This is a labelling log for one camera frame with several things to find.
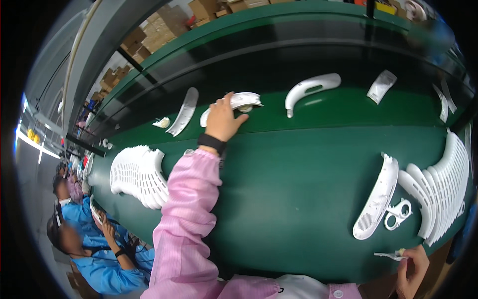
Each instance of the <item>hand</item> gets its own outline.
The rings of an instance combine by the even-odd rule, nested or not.
[[[430,261],[421,245],[405,250],[403,256],[409,259],[402,259],[398,266],[397,294],[400,299],[412,299],[425,277]],[[412,260],[415,264],[415,273],[407,278],[407,261]]]
[[[105,214],[103,214],[103,216],[101,217],[103,221],[101,227],[103,228],[103,234],[105,235],[106,241],[108,242],[108,244],[116,244],[115,227],[111,225],[111,223],[108,221],[108,218],[106,218]]]
[[[216,104],[209,105],[211,112],[207,117],[206,134],[227,142],[238,131],[249,116],[241,114],[234,119],[234,113],[231,108],[231,97],[234,92],[224,96],[224,99],[218,99]]]

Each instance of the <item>white collar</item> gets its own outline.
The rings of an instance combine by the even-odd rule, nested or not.
[[[59,201],[61,207],[64,207],[66,204],[68,204],[68,203],[70,203],[70,202],[73,202],[73,201],[71,200],[71,198],[63,199],[63,200],[60,200],[60,201]]]

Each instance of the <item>yellow object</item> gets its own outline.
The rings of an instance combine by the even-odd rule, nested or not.
[[[380,11],[388,12],[389,14],[395,14],[396,12],[396,9],[394,7],[388,6],[382,3],[378,3],[378,2],[375,2],[375,8]]]
[[[35,137],[35,133],[33,133],[33,129],[28,129],[27,131],[28,138],[32,139]]]

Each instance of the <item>pink sleeve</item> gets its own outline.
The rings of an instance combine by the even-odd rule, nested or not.
[[[219,158],[196,150],[174,166],[169,179],[169,201],[161,209],[152,238],[155,248],[147,298],[217,298],[224,282],[207,260],[210,250],[201,238],[216,225],[210,213],[219,196]]]
[[[68,177],[68,183],[71,199],[77,203],[81,203],[83,199],[83,190],[81,189],[81,184],[78,182],[74,183],[72,175]]]
[[[329,299],[362,299],[357,285],[354,283],[329,284]]]

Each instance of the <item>black wristband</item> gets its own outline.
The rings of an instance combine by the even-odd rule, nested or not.
[[[123,251],[123,248],[121,248],[118,252],[115,253],[115,257],[118,258],[120,255],[125,255],[126,252]]]
[[[210,146],[214,148],[215,150],[217,150],[217,153],[219,154],[219,156],[221,156],[222,152],[224,152],[224,150],[226,149],[227,143],[222,142],[211,135],[202,133],[201,135],[199,135],[199,138],[197,139],[197,146],[200,146],[200,145]]]

